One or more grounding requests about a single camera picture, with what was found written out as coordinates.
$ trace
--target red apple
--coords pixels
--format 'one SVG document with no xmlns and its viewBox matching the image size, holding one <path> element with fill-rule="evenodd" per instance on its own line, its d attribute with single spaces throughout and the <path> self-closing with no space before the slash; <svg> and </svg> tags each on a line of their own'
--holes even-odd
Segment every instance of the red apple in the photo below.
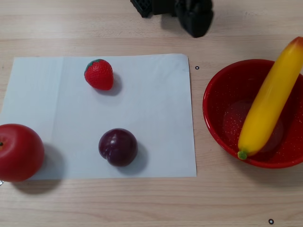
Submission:
<svg viewBox="0 0 303 227">
<path fill-rule="evenodd" d="M 44 147 L 38 134 L 20 124 L 0 126 L 0 180 L 20 182 L 41 167 Z"/>
</svg>

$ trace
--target plastic strawberry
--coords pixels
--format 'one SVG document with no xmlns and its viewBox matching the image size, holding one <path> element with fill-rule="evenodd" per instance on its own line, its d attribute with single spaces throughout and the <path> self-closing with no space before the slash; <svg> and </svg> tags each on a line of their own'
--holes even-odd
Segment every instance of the plastic strawberry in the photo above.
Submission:
<svg viewBox="0 0 303 227">
<path fill-rule="evenodd" d="M 103 59 L 94 60 L 88 64 L 84 76 L 86 81 L 95 89 L 108 91 L 114 84 L 113 69 Z"/>
</svg>

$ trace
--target banana tip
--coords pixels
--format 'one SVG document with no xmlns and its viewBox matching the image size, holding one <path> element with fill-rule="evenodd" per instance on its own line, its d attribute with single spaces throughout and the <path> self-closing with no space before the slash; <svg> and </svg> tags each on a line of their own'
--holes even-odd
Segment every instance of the banana tip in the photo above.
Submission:
<svg viewBox="0 0 303 227">
<path fill-rule="evenodd" d="M 247 153 L 244 152 L 244 151 L 239 151 L 238 152 L 238 158 L 241 159 L 241 160 L 246 160 L 247 159 Z"/>
<path fill-rule="evenodd" d="M 303 48 L 303 37 L 296 37 L 290 44 L 300 45 Z"/>
</svg>

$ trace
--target banana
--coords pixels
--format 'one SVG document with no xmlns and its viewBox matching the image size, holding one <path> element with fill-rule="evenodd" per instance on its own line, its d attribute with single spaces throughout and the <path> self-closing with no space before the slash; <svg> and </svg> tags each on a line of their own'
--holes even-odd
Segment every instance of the banana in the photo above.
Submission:
<svg viewBox="0 0 303 227">
<path fill-rule="evenodd" d="M 303 37 L 281 53 L 264 80 L 245 119 L 238 141 L 238 157 L 245 160 L 269 140 L 303 66 Z"/>
</svg>

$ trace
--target light wood surface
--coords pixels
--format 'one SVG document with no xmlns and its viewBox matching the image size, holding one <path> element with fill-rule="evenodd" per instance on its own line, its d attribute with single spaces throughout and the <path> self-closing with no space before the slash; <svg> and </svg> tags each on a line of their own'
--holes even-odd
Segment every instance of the light wood surface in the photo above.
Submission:
<svg viewBox="0 0 303 227">
<path fill-rule="evenodd" d="M 202 114 L 216 72 L 244 59 L 275 60 L 303 35 L 303 1 L 214 0 L 214 11 L 208 34 L 193 39 L 176 18 L 141 18 L 129 0 L 0 1 L 0 106 L 14 57 L 188 55 L 198 174 L 4 183 L 1 227 L 268 227 L 270 218 L 275 227 L 303 226 L 303 165 L 269 170 L 232 158 Z"/>
</svg>

